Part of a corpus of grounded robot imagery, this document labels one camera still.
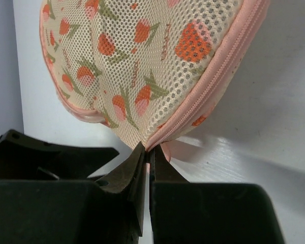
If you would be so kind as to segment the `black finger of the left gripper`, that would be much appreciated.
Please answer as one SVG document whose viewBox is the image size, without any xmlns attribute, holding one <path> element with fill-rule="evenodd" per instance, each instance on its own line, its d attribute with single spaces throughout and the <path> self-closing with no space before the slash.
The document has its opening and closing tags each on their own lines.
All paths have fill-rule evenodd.
<svg viewBox="0 0 305 244">
<path fill-rule="evenodd" d="M 0 135 L 0 179 L 86 179 L 118 154 L 113 147 L 58 145 L 8 130 Z"/>
</svg>

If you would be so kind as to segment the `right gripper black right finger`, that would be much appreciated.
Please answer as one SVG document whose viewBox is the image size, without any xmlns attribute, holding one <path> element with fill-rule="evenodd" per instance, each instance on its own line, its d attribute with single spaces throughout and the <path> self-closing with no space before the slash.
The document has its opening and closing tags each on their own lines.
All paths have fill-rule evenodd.
<svg viewBox="0 0 305 244">
<path fill-rule="evenodd" d="M 155 147 L 149 152 L 154 243 L 283 243 L 272 202 L 259 185 L 187 181 Z"/>
</svg>

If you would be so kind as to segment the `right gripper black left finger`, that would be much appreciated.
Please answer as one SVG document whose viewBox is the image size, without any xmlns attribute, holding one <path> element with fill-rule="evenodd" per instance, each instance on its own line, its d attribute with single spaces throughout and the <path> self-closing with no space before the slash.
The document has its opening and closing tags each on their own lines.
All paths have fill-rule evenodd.
<svg viewBox="0 0 305 244">
<path fill-rule="evenodd" d="M 99 179 L 0 179 L 0 243 L 137 243 L 144 148 Z"/>
</svg>

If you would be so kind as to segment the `peach floral mesh laundry bag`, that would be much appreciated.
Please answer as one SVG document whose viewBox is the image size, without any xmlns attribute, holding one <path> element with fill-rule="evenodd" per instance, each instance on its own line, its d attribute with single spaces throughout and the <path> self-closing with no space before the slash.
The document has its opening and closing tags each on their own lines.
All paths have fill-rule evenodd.
<svg viewBox="0 0 305 244">
<path fill-rule="evenodd" d="M 43 1 L 41 47 L 71 114 L 150 151 L 212 113 L 269 4 Z"/>
</svg>

